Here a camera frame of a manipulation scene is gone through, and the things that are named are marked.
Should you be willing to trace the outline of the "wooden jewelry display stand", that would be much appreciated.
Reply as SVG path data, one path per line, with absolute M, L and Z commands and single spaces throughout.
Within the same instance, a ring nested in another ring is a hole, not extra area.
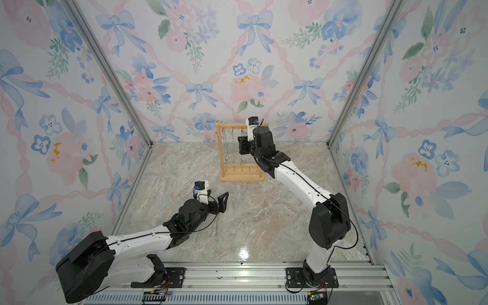
M 245 123 L 216 123 L 219 161 L 219 178 L 222 182 L 263 182 L 265 173 L 259 166 L 239 154 L 238 138 L 247 136 Z

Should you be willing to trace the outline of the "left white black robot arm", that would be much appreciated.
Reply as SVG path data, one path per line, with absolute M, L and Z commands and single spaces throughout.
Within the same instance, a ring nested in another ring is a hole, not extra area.
M 115 285 L 166 285 L 171 277 L 156 252 L 177 247 L 200 232 L 209 215 L 226 212 L 228 197 L 228 193 L 210 196 L 208 203 L 199 198 L 187 200 L 169 221 L 150 230 L 124 236 L 104 236 L 101 231 L 89 234 L 55 267 L 66 302 L 80 302 Z

